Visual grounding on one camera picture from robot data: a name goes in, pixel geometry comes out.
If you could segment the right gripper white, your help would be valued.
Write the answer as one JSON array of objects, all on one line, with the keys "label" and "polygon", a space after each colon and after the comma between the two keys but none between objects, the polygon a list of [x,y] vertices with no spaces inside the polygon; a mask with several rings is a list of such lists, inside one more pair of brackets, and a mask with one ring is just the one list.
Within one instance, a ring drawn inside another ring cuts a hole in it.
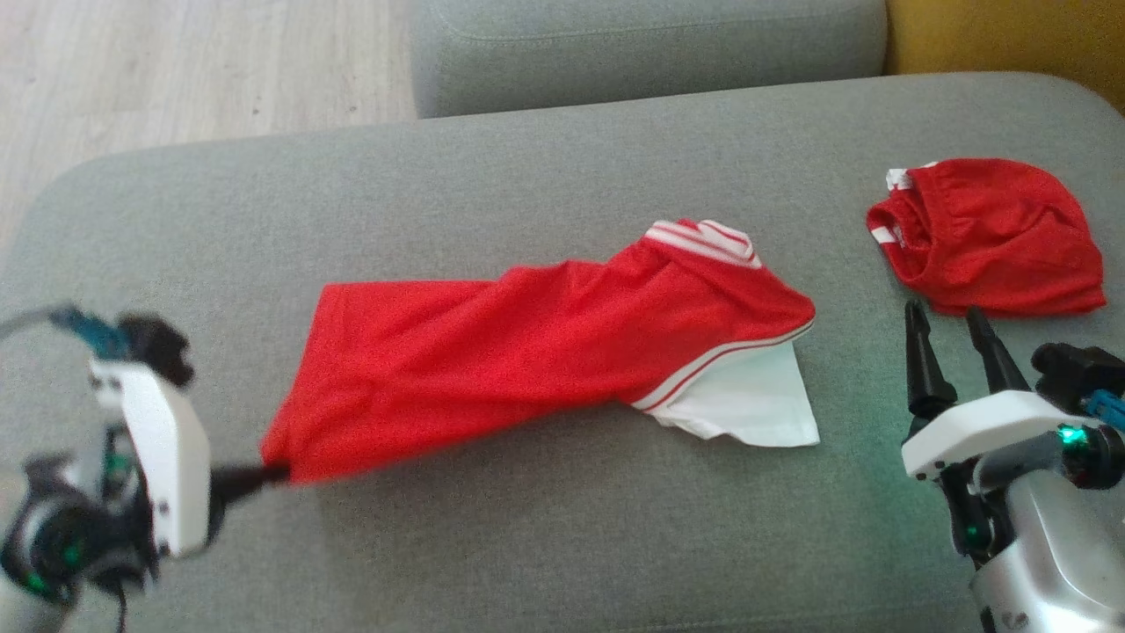
[{"label": "right gripper white", "polygon": [[925,308],[918,300],[904,304],[908,410],[928,422],[901,447],[904,473],[933,483],[953,476],[971,491],[998,491],[1036,471],[1064,476],[1080,489],[1120,483],[1122,451],[1114,447],[1120,436],[1113,429],[1098,445],[1099,421],[1062,412],[1032,394],[980,306],[969,306],[968,331],[991,396],[954,405],[958,396],[933,353]]}]

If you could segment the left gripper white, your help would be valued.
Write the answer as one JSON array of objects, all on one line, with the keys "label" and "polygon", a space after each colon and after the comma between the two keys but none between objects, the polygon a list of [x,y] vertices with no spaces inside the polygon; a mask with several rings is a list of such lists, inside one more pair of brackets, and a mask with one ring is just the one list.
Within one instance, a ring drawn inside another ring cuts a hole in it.
[{"label": "left gripper white", "polygon": [[196,557],[210,519],[230,505],[288,481],[288,465],[212,465],[212,450],[192,403],[144,363],[90,360],[98,403],[119,412],[146,482],[152,540],[169,557]]}]

